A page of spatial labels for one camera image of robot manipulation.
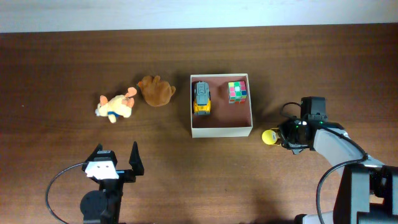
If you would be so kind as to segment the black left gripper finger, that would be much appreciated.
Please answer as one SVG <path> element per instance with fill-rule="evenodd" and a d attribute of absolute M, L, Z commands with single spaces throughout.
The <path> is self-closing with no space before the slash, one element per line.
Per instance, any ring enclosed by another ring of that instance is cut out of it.
<path fill-rule="evenodd" d="M 103 150 L 103 146 L 101 145 L 101 144 L 98 144 L 97 146 L 96 146 L 96 148 L 94 149 L 94 151 L 88 156 L 88 158 L 85 160 L 85 163 L 87 164 L 87 163 L 89 163 L 89 162 L 91 162 L 91 161 L 94 161 L 94 158 L 97 156 L 97 153 L 99 152 L 99 151 L 102 151 Z"/>
<path fill-rule="evenodd" d="M 132 145 L 132 151 L 129 158 L 129 164 L 134 175 L 144 175 L 144 165 L 141 161 L 141 157 L 139 155 L 137 142 L 134 141 Z"/>

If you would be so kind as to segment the yellow wooden rattle drum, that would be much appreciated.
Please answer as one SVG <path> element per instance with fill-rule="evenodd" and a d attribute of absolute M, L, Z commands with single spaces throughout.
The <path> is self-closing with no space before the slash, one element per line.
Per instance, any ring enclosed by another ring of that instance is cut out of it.
<path fill-rule="evenodd" d="M 282 139 L 278 128 L 271 128 L 262 133 L 262 141 L 269 146 L 280 146 Z"/>

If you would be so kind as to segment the brown plush bear toy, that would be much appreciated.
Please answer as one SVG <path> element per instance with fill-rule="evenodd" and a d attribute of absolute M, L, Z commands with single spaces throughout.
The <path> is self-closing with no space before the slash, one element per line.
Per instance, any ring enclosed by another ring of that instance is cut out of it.
<path fill-rule="evenodd" d="M 161 80 L 160 76 L 145 76 L 137 86 L 140 88 L 146 103 L 153 107 L 168 104 L 176 92 L 176 88 L 169 82 Z"/>

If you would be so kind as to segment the colourful puzzle cube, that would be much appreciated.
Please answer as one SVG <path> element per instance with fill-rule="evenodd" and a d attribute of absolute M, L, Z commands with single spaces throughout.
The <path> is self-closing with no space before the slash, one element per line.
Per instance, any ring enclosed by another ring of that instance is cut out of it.
<path fill-rule="evenodd" d="M 248 98 L 248 90 L 245 81 L 228 82 L 229 104 L 242 104 Z"/>

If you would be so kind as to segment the yellow grey toy truck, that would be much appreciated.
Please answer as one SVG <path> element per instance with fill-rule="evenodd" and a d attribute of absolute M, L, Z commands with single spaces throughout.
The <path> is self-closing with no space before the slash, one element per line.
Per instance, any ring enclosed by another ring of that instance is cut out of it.
<path fill-rule="evenodd" d="M 211 113 L 210 87 L 207 82 L 197 82 L 194 85 L 193 113 L 209 115 Z"/>

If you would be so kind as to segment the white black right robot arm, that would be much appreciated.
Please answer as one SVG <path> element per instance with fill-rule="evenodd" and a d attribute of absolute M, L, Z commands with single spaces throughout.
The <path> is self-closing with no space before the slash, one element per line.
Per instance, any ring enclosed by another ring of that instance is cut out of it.
<path fill-rule="evenodd" d="M 277 127 L 280 145 L 294 154 L 315 151 L 331 165 L 317 185 L 316 214 L 301 215 L 299 222 L 397 223 L 397 167 L 371 157 L 342 125 L 329 122 L 325 98 L 303 97 L 298 106 L 300 116 L 287 115 Z M 333 172 L 340 186 L 333 210 L 323 212 L 321 189 Z"/>

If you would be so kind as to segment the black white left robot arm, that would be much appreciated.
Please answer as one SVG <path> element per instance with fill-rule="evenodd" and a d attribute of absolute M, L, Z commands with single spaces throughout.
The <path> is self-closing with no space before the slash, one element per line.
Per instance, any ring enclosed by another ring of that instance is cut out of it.
<path fill-rule="evenodd" d="M 144 175 L 137 142 L 132 145 L 129 158 L 130 169 L 117 170 L 118 160 L 114 151 L 105 151 L 101 144 L 88 156 L 82 171 L 99 185 L 84 195 L 80 211 L 84 223 L 115 224 L 119 222 L 123 186 L 134 183 L 137 176 Z"/>

